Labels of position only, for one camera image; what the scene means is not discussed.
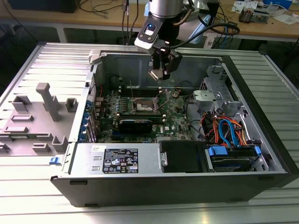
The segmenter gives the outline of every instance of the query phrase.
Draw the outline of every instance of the wire bundle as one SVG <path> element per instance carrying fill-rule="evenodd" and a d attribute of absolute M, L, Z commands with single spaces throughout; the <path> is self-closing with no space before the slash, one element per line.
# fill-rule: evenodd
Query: wire bundle
<path fill-rule="evenodd" d="M 84 3 L 86 3 L 86 2 L 88 2 L 88 1 L 91 1 L 90 3 L 91 3 L 91 6 L 92 6 L 92 11 L 91 11 L 91 10 L 84 9 L 84 8 L 82 7 L 82 5 L 83 5 Z M 108 11 L 108 10 L 110 10 L 110 9 L 117 8 L 117 7 L 122 6 L 122 5 L 117 5 L 117 6 L 110 7 L 110 8 L 106 8 L 106 9 L 102 9 L 102 10 L 97 10 L 97 9 L 96 9 L 96 8 L 99 7 L 99 6 L 109 5 L 109 4 L 111 4 L 112 2 L 113 2 L 113 0 L 111 0 L 109 3 L 106 3 L 106 4 L 98 4 L 98 5 L 96 5 L 96 6 L 93 6 L 93 4 L 92 4 L 92 0 L 84 0 L 83 2 L 80 3 L 79 8 L 80 8 L 81 10 L 85 11 L 85 12 L 88 12 L 88 13 L 95 13 L 95 14 L 97 14 L 97 13 L 105 12 L 105 11 Z"/>
<path fill-rule="evenodd" d="M 236 134 L 238 136 L 240 145 L 241 146 L 247 146 L 248 145 L 247 142 L 246 142 L 246 140 L 245 140 L 244 128 L 236 120 L 233 120 L 233 119 L 231 119 L 231 118 L 229 118 L 227 116 L 224 116 L 224 115 L 217 115 L 214 118 L 211 118 L 211 117 L 208 117 L 208 115 L 206 114 L 206 115 L 203 116 L 203 118 L 202 118 L 202 120 L 201 120 L 200 123 L 202 124 L 205 119 L 210 119 L 210 120 L 213 121 L 213 129 L 204 136 L 204 140 L 208 141 L 209 136 L 211 136 L 211 134 L 214 133 L 214 137 L 211 138 L 209 140 L 209 142 L 229 147 L 230 144 L 228 144 L 228 141 L 225 140 L 225 139 L 222 139 L 223 142 L 221 142 L 221 137 L 220 137 L 220 131 L 222 132 L 220 125 L 222 125 L 222 123 L 225 120 L 227 120 L 231 124 L 234 125 L 234 130 L 233 131 L 234 131 L 234 134 Z"/>

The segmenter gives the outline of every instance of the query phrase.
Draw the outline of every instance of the blue tab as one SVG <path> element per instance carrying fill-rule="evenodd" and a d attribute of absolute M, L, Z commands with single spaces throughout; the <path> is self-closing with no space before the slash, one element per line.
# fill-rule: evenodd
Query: blue tab
<path fill-rule="evenodd" d="M 80 139 L 85 139 L 85 134 L 83 134 L 83 133 L 79 133 L 79 138 L 80 138 Z"/>
<path fill-rule="evenodd" d="M 82 119 L 82 124 L 87 124 L 88 123 L 88 120 L 86 120 L 86 119 Z"/>
<path fill-rule="evenodd" d="M 92 104 L 92 102 L 90 101 L 90 100 L 87 100 L 86 101 L 86 107 L 90 107 L 90 106 L 92 106 L 93 104 Z"/>
<path fill-rule="evenodd" d="M 212 147 L 209 147 L 208 151 L 210 156 L 214 155 L 214 150 L 212 149 Z"/>
<path fill-rule="evenodd" d="M 83 118 L 89 118 L 89 114 L 87 112 L 83 113 Z"/>
<path fill-rule="evenodd" d="M 50 165 L 60 165 L 60 159 L 58 157 L 52 157 L 49 164 Z"/>
<path fill-rule="evenodd" d="M 227 155 L 228 152 L 224 146 L 211 146 L 208 149 L 209 155 Z"/>
<path fill-rule="evenodd" d="M 262 151 L 259 146 L 255 146 L 254 149 L 256 150 L 256 154 L 261 155 Z"/>
<path fill-rule="evenodd" d="M 86 129 L 87 129 L 86 126 L 81 126 L 81 127 L 80 127 L 80 131 L 81 131 L 81 132 L 85 131 Z"/>

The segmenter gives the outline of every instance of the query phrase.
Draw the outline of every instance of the metal bracket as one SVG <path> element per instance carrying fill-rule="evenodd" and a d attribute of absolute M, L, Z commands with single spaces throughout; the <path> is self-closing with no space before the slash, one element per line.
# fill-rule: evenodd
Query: metal bracket
<path fill-rule="evenodd" d="M 161 152 L 160 153 L 160 160 L 161 160 L 162 167 L 166 167 L 168 165 L 166 152 Z"/>
<path fill-rule="evenodd" d="M 99 63 L 101 61 L 101 57 L 101 50 L 91 50 L 88 55 L 88 62 L 89 64 Z"/>

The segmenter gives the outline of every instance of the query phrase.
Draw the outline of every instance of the warning label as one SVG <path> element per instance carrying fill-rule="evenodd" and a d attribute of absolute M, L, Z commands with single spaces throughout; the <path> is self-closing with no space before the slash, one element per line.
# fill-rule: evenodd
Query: warning label
<path fill-rule="evenodd" d="M 138 149 L 105 149 L 104 174 L 138 173 Z"/>

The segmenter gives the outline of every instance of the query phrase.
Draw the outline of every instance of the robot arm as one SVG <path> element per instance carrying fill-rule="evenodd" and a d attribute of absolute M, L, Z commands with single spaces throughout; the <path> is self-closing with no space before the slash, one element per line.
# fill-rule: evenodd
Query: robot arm
<path fill-rule="evenodd" d="M 166 80 L 175 71 L 182 55 L 170 49 L 179 35 L 180 26 L 188 21 L 198 19 L 198 8 L 192 1 L 184 0 L 150 0 L 149 16 L 135 41 L 136 47 L 151 54 L 153 70 L 149 73 L 155 80 Z"/>
<path fill-rule="evenodd" d="M 238 27 L 229 23 L 208 26 L 211 16 L 207 0 L 185 1 L 188 4 L 184 4 L 184 0 L 149 0 L 149 16 L 135 40 L 135 46 L 151 55 L 153 70 L 149 74 L 155 80 L 169 79 L 170 73 L 178 68 L 182 60 L 182 55 L 174 49 L 194 41 L 203 32 L 209 29 L 222 35 L 240 32 Z M 231 28 L 236 32 L 222 32 L 214 27 Z M 177 39 L 185 42 L 174 46 Z"/>

